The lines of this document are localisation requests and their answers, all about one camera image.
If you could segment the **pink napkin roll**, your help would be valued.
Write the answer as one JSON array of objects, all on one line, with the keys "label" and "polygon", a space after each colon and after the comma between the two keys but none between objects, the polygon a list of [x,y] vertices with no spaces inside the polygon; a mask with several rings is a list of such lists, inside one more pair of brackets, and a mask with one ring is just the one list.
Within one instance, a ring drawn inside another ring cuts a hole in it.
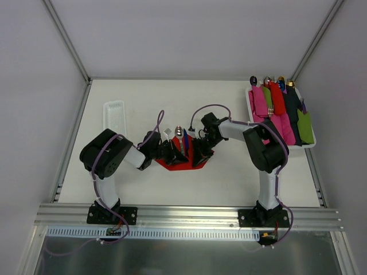
[{"label": "pink napkin roll", "polygon": [[283,140],[288,146],[294,146],[296,140],[287,113],[283,113],[282,115],[280,115],[280,122],[282,125]]},{"label": "pink napkin roll", "polygon": [[268,116],[268,105],[261,87],[252,86],[253,114],[258,117]]},{"label": "pink napkin roll", "polygon": [[276,127],[277,131],[282,135],[283,131],[282,131],[282,122],[281,122],[280,116],[272,115],[270,117],[270,120],[272,121],[272,123]]}]

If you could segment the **white perforated utensil tray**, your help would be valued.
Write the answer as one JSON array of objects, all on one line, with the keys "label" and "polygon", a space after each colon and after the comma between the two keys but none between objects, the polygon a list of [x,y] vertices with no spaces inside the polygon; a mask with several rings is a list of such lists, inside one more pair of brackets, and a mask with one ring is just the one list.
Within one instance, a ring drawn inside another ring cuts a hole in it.
[{"label": "white perforated utensil tray", "polygon": [[127,136],[124,101],[115,100],[103,104],[103,129]]}]

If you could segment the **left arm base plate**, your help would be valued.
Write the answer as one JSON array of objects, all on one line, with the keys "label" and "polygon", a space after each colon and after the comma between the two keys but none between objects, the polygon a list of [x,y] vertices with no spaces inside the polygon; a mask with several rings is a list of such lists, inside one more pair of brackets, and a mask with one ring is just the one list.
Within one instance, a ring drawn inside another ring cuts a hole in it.
[{"label": "left arm base plate", "polygon": [[[118,201],[111,210],[124,218],[128,225],[136,225],[138,216],[137,207],[121,206],[120,201]],[[108,211],[105,207],[99,205],[96,201],[88,209],[87,224],[117,225],[120,221],[120,218]]]}]

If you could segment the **frame post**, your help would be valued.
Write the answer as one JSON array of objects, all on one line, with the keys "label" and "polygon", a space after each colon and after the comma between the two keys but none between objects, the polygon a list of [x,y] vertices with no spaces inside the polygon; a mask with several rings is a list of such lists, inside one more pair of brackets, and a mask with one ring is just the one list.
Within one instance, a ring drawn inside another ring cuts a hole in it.
[{"label": "frame post", "polygon": [[312,57],[313,53],[316,51],[319,43],[322,41],[322,38],[326,34],[327,30],[333,23],[334,19],[338,15],[340,9],[344,5],[345,0],[336,0],[333,2],[331,8],[327,12],[325,18],[323,19],[322,23],[320,24],[318,30],[316,31],[315,35],[313,36],[309,46],[307,47],[306,51],[304,52],[302,58],[300,59],[299,63],[297,64],[293,74],[291,75],[290,79],[296,81],[300,76],[301,72],[309,62],[310,58]]},{"label": "frame post", "polygon": [[68,50],[70,56],[72,57],[73,62],[75,63],[79,73],[82,76],[82,79],[89,84],[91,77],[89,76],[54,4],[50,0],[42,0],[42,4],[44,5],[47,13],[49,14],[57,32],[59,33],[59,36],[61,37],[61,40],[63,41],[66,49]]}]

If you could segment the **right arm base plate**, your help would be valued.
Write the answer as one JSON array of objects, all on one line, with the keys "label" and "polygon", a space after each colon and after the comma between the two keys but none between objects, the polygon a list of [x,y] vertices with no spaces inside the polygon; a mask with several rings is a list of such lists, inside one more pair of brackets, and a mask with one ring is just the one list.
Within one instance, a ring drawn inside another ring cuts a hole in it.
[{"label": "right arm base plate", "polygon": [[240,209],[237,211],[238,222],[240,227],[280,227],[289,228],[291,219],[288,216],[286,210],[282,210],[275,217],[269,218],[262,222],[260,218],[256,216],[256,211],[254,209]]}]

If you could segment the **green napkin roll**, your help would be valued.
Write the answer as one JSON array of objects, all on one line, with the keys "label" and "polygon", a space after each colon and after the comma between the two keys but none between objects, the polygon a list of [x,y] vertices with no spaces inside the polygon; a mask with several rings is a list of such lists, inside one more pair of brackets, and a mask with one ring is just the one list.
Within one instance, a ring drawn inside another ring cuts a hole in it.
[{"label": "green napkin roll", "polygon": [[297,110],[297,114],[298,114],[297,126],[301,141],[306,144],[313,144],[314,137],[310,114],[308,112],[303,113],[303,111],[299,109]]},{"label": "green napkin roll", "polygon": [[266,100],[266,103],[267,103],[267,107],[268,108],[273,108],[274,105],[273,105],[273,102],[272,102],[272,97],[271,97],[271,91],[269,88],[265,87],[265,86],[262,86],[262,91],[263,91],[263,94],[264,94],[264,98]]}]

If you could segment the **green napkin roll right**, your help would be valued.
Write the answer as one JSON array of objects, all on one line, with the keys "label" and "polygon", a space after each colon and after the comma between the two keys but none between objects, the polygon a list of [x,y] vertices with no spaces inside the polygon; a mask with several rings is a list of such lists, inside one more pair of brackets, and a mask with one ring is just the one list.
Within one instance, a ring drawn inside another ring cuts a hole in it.
[{"label": "green napkin roll right", "polygon": [[308,112],[303,113],[303,111],[299,109],[297,110],[297,114],[298,114],[297,126],[301,141],[306,144],[313,144],[314,137],[310,114]]}]

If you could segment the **dark blue knife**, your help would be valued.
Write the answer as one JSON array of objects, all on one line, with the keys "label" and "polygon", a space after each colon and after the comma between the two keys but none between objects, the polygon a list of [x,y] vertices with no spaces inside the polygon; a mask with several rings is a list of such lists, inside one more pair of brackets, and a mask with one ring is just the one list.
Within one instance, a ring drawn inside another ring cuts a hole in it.
[{"label": "dark blue knife", "polygon": [[189,136],[186,129],[183,129],[183,140],[184,140],[184,149],[185,149],[185,156],[189,157]]}]

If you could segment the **right frame post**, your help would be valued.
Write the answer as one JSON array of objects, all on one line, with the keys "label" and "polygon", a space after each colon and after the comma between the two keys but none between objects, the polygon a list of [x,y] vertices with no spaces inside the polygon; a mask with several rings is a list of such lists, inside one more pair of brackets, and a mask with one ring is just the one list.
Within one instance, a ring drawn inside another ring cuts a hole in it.
[{"label": "right frame post", "polygon": [[333,23],[334,19],[338,15],[340,9],[344,5],[345,0],[336,0],[333,2],[331,8],[327,12],[325,18],[323,19],[322,23],[320,24],[318,30],[316,31],[315,35],[313,36],[309,46],[307,47],[306,51],[304,52],[302,58],[300,59],[299,63],[297,64],[293,74],[291,75],[290,79],[296,81],[300,76],[301,72],[309,62],[310,58],[312,57],[313,53],[316,51],[319,43],[322,41],[322,38],[326,34],[327,30]]}]

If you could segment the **green napkin roll left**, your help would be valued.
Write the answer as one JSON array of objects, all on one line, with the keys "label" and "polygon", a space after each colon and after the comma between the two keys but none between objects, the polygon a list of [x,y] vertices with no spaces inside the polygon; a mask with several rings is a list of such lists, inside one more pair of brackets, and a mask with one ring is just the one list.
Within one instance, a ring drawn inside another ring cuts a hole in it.
[{"label": "green napkin roll left", "polygon": [[267,107],[268,108],[273,108],[274,105],[273,105],[273,102],[272,102],[272,97],[271,97],[271,91],[269,88],[265,87],[265,86],[262,86],[262,91],[263,91],[263,94],[264,94],[264,98],[266,100],[266,103],[267,103]]}]

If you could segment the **white tray of rolls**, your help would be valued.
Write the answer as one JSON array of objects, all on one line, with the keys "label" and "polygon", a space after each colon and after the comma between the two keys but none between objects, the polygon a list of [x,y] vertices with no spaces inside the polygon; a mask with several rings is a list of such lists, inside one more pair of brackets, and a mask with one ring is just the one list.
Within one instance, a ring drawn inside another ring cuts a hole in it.
[{"label": "white tray of rolls", "polygon": [[250,77],[246,91],[250,121],[270,120],[290,148],[311,148],[316,144],[310,113],[294,87],[294,82],[279,78],[274,82],[266,78],[258,82]]}]

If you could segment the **dark navy napkin roll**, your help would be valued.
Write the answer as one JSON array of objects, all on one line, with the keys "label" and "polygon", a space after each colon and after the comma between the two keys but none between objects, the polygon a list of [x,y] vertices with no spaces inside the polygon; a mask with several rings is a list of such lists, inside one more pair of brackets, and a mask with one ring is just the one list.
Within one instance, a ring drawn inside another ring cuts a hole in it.
[{"label": "dark navy napkin roll", "polygon": [[302,141],[297,125],[299,120],[297,110],[300,104],[300,99],[296,94],[295,88],[286,85],[286,93],[283,93],[283,100],[290,121],[290,125],[295,136],[295,145],[301,146]]}]

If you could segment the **left frame post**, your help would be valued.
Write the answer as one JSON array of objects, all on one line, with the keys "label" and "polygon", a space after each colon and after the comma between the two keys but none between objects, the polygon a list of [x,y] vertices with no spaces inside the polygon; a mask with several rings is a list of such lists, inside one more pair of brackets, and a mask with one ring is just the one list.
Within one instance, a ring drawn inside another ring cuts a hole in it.
[{"label": "left frame post", "polygon": [[47,13],[49,14],[57,32],[59,33],[59,36],[61,37],[61,40],[63,41],[66,49],[68,50],[70,56],[72,57],[73,62],[75,63],[79,73],[82,76],[82,79],[89,84],[91,77],[89,76],[54,4],[50,0],[42,0],[42,4],[44,5]]}]

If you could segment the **green handled spoon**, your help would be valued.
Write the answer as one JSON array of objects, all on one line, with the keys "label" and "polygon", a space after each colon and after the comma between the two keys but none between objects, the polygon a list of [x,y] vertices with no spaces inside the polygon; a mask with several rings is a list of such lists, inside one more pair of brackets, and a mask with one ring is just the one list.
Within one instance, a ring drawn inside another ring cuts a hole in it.
[{"label": "green handled spoon", "polygon": [[183,136],[184,136],[184,133],[183,133],[183,129],[181,126],[176,126],[175,128],[175,137],[178,139],[179,141],[179,146],[180,146],[180,151],[181,151],[181,154],[185,154],[185,151],[184,151],[184,144],[182,142],[182,139],[183,139]]}]

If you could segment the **pink napkin roll lower middle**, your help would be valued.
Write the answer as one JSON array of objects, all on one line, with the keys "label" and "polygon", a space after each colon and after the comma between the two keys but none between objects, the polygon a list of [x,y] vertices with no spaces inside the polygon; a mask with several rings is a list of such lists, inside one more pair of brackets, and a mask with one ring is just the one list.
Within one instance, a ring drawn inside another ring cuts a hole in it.
[{"label": "pink napkin roll lower middle", "polygon": [[280,116],[272,115],[270,117],[270,120],[272,121],[272,123],[276,127],[277,131],[282,135],[283,131],[282,131],[282,122],[281,122]]}]

